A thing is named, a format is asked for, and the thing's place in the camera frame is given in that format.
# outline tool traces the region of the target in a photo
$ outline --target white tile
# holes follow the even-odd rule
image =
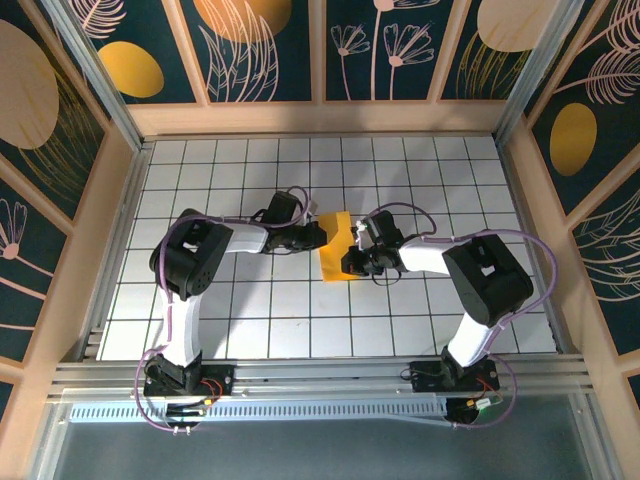
[[[151,163],[154,165],[159,163],[182,163],[184,149],[184,140],[165,140],[162,142],[156,142],[156,146],[153,149],[153,157],[151,157]]]
[[[268,282],[236,283],[233,286],[232,318],[267,318],[271,303]]]
[[[317,250],[311,253],[311,280],[322,280],[322,267],[320,265],[320,254]]]
[[[169,220],[167,219],[136,220],[129,248],[156,248],[168,228]]]
[[[309,162],[288,162],[278,164],[278,188],[289,188],[294,185],[306,188],[309,186]]]
[[[372,161],[345,162],[342,164],[344,185],[347,187],[375,187],[376,170]]]
[[[311,282],[311,316],[349,316],[348,283]]]
[[[507,245],[507,248],[511,250],[513,256],[516,257],[518,263],[524,268],[524,271],[529,275],[533,275],[533,267],[531,266],[531,260],[529,259],[529,254],[527,253],[527,247],[524,243]]]
[[[180,165],[151,165],[145,190],[174,190],[178,185]]]
[[[309,280],[309,252],[273,255],[273,279]]]
[[[460,296],[450,278],[428,278],[429,308],[433,315],[464,313]]]
[[[236,261],[236,282],[256,282],[271,280],[271,255],[256,255],[254,253],[238,253]]]
[[[147,338],[148,321],[115,321],[109,325],[102,360],[139,360]]]
[[[373,160],[371,138],[343,138],[342,158],[345,161]]]
[[[170,218],[174,197],[173,191],[142,192],[138,218]]]
[[[312,187],[341,187],[342,163],[341,162],[312,162],[311,163]]]
[[[247,163],[244,188],[273,188],[276,186],[277,163]]]
[[[309,139],[308,138],[283,138],[280,140],[280,162],[308,162]]]
[[[358,317],[352,319],[353,355],[375,357],[393,355],[389,317]]]
[[[375,187],[345,188],[345,208],[350,213],[367,215],[378,208],[378,190]]]
[[[433,333],[436,337],[436,355],[442,353],[442,349],[449,344],[449,341],[458,331],[458,326],[462,322],[462,315],[435,315],[431,317],[433,322]]]
[[[202,294],[200,318],[229,318],[233,284],[212,283]]]
[[[449,215],[431,215],[433,221],[436,222],[436,238],[449,238],[453,235],[451,230],[451,217]],[[432,230],[431,222],[422,216],[418,216],[418,227],[423,232],[430,232]]]
[[[413,203],[409,187],[378,187],[378,201],[380,205],[391,202]]]
[[[507,179],[500,160],[483,160],[471,162],[473,175],[478,185],[506,185]]]
[[[478,186],[482,208],[486,213],[515,212],[511,193],[507,187]]]
[[[269,208],[274,190],[250,189],[242,193],[242,213],[244,217],[250,217],[258,210]]]
[[[544,313],[529,313],[513,321],[520,353],[556,352],[556,342]]]
[[[211,183],[211,169],[213,165],[183,165],[180,171],[179,189],[208,189]]]
[[[209,190],[178,190],[176,201],[173,204],[173,217],[179,217],[187,208],[192,208],[205,213],[207,210],[207,200]]]
[[[246,158],[246,140],[218,140],[216,163],[243,163]]]
[[[379,186],[409,185],[407,164],[404,161],[376,161],[376,178]]]
[[[469,158],[462,137],[436,137],[436,152],[440,160],[464,160]]]
[[[393,341],[396,355],[434,355],[431,318],[393,317]]]
[[[267,358],[269,320],[232,320],[227,358]]]
[[[277,162],[278,139],[254,138],[249,140],[247,150],[247,162]]]
[[[404,137],[407,160],[437,160],[436,147],[431,137]]]
[[[476,233],[487,228],[484,215],[481,213],[462,213],[451,215],[453,234],[456,237]]]
[[[407,279],[390,285],[389,299],[391,300],[391,315],[421,315],[429,313],[424,280]]]
[[[127,253],[122,282],[153,283],[155,273],[149,268],[149,259],[153,250],[130,250]]]
[[[207,215],[237,217],[241,201],[242,190],[209,190]]]
[[[213,163],[216,144],[216,140],[189,140],[183,163]]]
[[[311,139],[311,161],[340,161],[342,160],[342,149],[339,138],[312,138]]]
[[[242,188],[244,163],[216,163],[211,177],[211,188]]]
[[[404,160],[404,145],[402,144],[402,138],[374,138],[373,156],[376,160]]]
[[[214,282],[231,282],[233,281],[237,254],[227,253],[222,256],[222,261],[218,266]]]
[[[130,283],[118,288],[118,298],[111,318],[115,320],[148,320],[151,315],[154,284]]]
[[[309,318],[309,282],[274,282],[271,316]]]
[[[228,320],[204,320],[200,322],[200,346],[205,360],[223,359],[227,351]]]
[[[493,138],[489,137],[465,137],[469,156],[480,160],[499,158]]]
[[[440,163],[445,185],[475,185],[469,160],[450,160]]]
[[[482,213],[476,187],[444,187],[450,213]]]
[[[411,185],[442,185],[439,162],[408,162]]]
[[[507,325],[507,328],[498,334],[490,350],[491,353],[518,353],[518,345],[511,325]]]
[[[348,318],[312,318],[311,356],[351,356],[351,321]]]
[[[413,202],[427,213],[449,213],[442,187],[411,187]]]
[[[269,358],[308,358],[309,355],[308,318],[271,320]]]
[[[312,188],[311,200],[316,204],[316,214],[344,211],[342,188]]]
[[[389,315],[387,288],[373,283],[371,277],[352,281],[350,291],[352,316]]]
[[[167,337],[162,330],[162,320],[151,320],[149,322],[149,330],[147,332],[147,340],[144,345],[144,350],[147,351],[150,348],[155,348],[163,343],[166,343]]]

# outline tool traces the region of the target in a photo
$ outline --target yellow sponge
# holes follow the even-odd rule
[[[327,213],[317,217],[320,227],[327,232],[327,245],[318,249],[322,279],[325,282],[354,280],[358,277],[342,273],[341,261],[355,245],[351,233],[351,215],[349,212]]]

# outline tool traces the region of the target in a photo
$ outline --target white grid mat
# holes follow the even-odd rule
[[[403,201],[433,214],[437,236],[519,229],[490,137],[157,142],[98,358],[135,360],[162,340],[148,260],[185,208],[251,216],[276,187],[292,185],[310,187],[317,213],[348,210],[354,222]],[[405,235],[430,229],[422,217],[392,212]],[[504,240],[532,274],[522,241]],[[451,280],[437,274],[406,274],[388,287],[325,284],[317,252],[226,255],[202,301],[200,339],[204,357],[217,359],[434,354],[453,337],[461,308]],[[543,310],[516,320],[494,351],[555,351]]]

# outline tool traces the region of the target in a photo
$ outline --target yellow circle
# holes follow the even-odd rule
[[[589,107],[570,103],[564,107],[551,129],[551,163],[560,175],[570,177],[587,163],[596,144],[598,124]]]
[[[531,50],[549,22],[557,0],[482,0],[478,34],[499,52]]]
[[[158,62],[143,48],[129,42],[113,42],[98,52],[116,88],[132,97],[148,98],[164,87]]]
[[[194,3],[211,30],[227,40],[246,42],[250,35],[250,24],[245,1],[256,19],[264,18],[273,36],[280,33],[289,23],[291,0],[194,0]],[[247,32],[246,35],[240,33],[238,17]]]
[[[29,35],[0,20],[0,138],[41,147],[58,122],[58,84],[47,56]]]

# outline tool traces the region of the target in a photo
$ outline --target vent grille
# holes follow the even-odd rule
[[[441,417],[446,415],[446,400],[345,400],[290,402],[220,402],[207,410],[203,421],[246,420],[328,420],[372,418],[387,415]],[[145,407],[145,413],[159,420],[164,409]],[[142,422],[135,403],[76,404],[69,421],[75,423]]]

